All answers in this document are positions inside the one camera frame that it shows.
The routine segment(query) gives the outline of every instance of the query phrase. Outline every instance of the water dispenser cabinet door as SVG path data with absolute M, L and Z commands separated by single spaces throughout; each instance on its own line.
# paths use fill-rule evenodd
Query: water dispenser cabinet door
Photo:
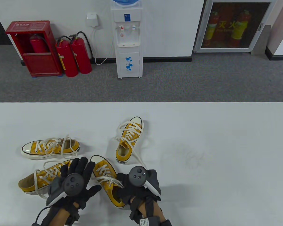
M 140 57 L 139 52 L 134 53 L 120 53 L 120 67 L 121 73 L 139 74 Z

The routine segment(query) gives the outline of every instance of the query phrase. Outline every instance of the wall outlet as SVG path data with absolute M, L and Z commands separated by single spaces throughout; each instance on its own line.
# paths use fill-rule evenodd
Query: wall outlet
M 96 27 L 99 25 L 99 22 L 97 20 L 97 14 L 96 13 L 88 13 L 86 16 L 86 26 L 88 27 Z

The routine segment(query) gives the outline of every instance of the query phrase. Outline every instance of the black baseboard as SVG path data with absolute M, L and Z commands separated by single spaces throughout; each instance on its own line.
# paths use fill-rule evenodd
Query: black baseboard
M 268 47 L 265 49 L 265 55 L 269 58 L 270 61 L 283 61 L 283 55 L 274 56 Z
M 96 63 L 100 64 L 105 60 L 105 58 L 96 59 Z M 192 57 L 144 57 L 144 63 L 163 63 L 163 62 L 191 62 Z M 91 64 L 95 64 L 95 59 L 90 59 Z M 108 58 L 105 60 L 104 64 L 115 64 L 117 61 L 115 58 Z

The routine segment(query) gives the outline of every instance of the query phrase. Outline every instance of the white toe cap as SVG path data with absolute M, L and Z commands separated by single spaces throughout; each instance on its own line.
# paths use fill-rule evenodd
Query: white toe cap
M 24 146 L 22 147 L 22 151 L 25 152 L 25 153 L 27 153 L 27 154 L 30 154 L 31 146 L 32 146 L 32 145 L 33 145 L 33 142 L 30 142 L 30 143 L 24 145 Z
M 98 164 L 99 162 L 105 160 L 102 156 L 94 155 L 91 157 L 90 161 L 95 162 L 95 164 Z
M 131 119 L 130 122 L 134 122 L 134 123 L 136 123 L 136 124 L 142 125 L 142 120 L 141 120 L 141 118 L 138 117 L 138 116 L 137 116 L 137 117 L 134 117 L 133 119 Z

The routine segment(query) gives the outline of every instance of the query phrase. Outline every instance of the yellow sneaker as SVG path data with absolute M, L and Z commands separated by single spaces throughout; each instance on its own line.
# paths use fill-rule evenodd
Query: yellow sneaker
M 120 143 L 115 153 L 119 163 L 125 164 L 132 155 L 142 163 L 139 155 L 134 151 L 134 147 L 143 133 L 143 128 L 144 122 L 140 117 L 134 117 L 119 126 L 119 131 L 122 132 L 122 136 L 118 137 Z
M 29 142 L 22 147 L 22 155 L 29 159 L 45 159 L 61 155 L 75 155 L 80 150 L 80 143 L 72 140 L 70 137 L 49 138 L 46 140 L 37 140 Z
M 44 163 L 44 170 L 35 170 L 35 172 L 24 179 L 20 180 L 18 183 L 19 188 L 22 189 L 27 194 L 39 195 L 40 197 L 47 199 L 43 194 L 46 192 L 44 190 L 51 184 L 56 176 L 60 176 L 60 169 L 63 165 L 70 165 L 72 159 L 59 162 L 59 161 L 47 161 Z M 45 165 L 49 162 L 58 162 L 58 164 L 45 168 Z
M 117 174 L 112 165 L 102 156 L 94 155 L 90 161 L 95 162 L 93 174 L 103 187 L 112 204 L 117 208 L 123 208 L 125 203 L 120 200 L 116 193 L 120 187 L 123 187 L 122 183 L 116 179 Z

